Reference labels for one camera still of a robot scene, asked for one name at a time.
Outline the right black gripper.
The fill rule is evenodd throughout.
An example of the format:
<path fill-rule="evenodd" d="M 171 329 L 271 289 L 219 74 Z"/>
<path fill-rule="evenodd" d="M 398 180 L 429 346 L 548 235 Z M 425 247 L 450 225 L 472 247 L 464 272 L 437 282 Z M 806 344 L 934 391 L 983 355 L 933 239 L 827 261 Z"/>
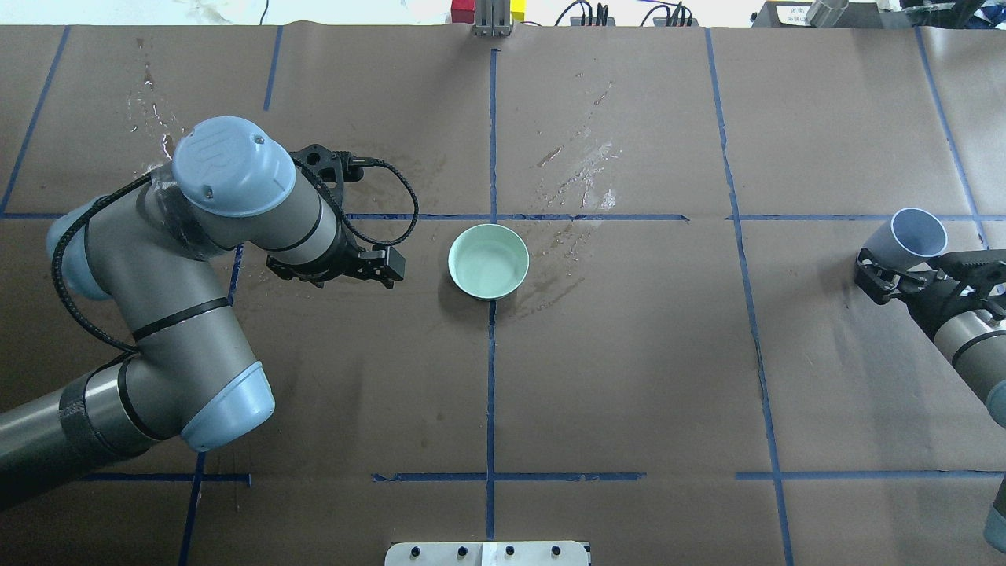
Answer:
<path fill-rule="evenodd" d="M 942 278 L 937 271 L 923 272 L 926 286 L 903 295 L 910 318 L 930 340 L 951 318 L 969 311 L 991 313 L 993 319 L 1004 319 L 1004 295 L 965 294 L 970 285 L 1004 282 L 1005 251 L 989 250 L 945 253 L 940 257 Z"/>

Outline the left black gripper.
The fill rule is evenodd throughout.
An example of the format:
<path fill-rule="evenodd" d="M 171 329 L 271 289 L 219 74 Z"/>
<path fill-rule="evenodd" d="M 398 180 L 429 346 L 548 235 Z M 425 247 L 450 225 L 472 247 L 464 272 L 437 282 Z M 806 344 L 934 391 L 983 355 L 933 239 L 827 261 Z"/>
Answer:
<path fill-rule="evenodd" d="M 395 270 L 404 270 L 406 259 L 395 248 L 373 247 L 362 251 L 345 232 L 330 235 L 315 232 L 297 247 L 269 252 L 266 268 L 281 280 L 297 279 L 320 288 L 354 271 L 359 264 L 359 253 L 360 261 L 366 265 L 357 272 L 359 280 L 381 282 L 385 288 L 405 280 L 405 275 Z"/>

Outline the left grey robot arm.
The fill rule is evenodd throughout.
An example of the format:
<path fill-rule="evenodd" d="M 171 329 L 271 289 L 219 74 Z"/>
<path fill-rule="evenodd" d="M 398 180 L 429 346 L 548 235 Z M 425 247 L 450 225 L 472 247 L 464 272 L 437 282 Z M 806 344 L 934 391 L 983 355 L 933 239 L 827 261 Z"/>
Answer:
<path fill-rule="evenodd" d="M 252 244 L 281 280 L 405 278 L 402 237 L 374 239 L 343 208 L 384 159 L 286 150 L 249 119 L 212 117 L 168 164 L 61 216 L 50 273 L 66 311 L 118 357 L 2 415 L 2 508 L 137 458 L 175 437 L 205 454 L 276 401 L 211 259 Z"/>

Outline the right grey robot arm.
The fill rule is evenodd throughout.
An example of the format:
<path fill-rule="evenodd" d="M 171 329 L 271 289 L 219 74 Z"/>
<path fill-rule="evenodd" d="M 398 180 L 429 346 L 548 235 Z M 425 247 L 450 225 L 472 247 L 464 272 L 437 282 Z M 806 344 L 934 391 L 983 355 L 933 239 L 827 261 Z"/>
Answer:
<path fill-rule="evenodd" d="M 948 253 L 910 271 L 902 301 L 990 418 L 1005 426 L 1004 250 Z"/>

